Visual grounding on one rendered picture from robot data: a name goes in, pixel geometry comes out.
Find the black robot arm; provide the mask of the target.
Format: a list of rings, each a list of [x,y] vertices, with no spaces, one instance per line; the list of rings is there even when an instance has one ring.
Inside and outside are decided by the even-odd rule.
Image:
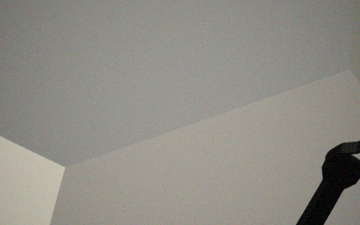
[[[342,143],[328,151],[322,181],[296,225],[324,225],[344,189],[360,179],[360,140]]]

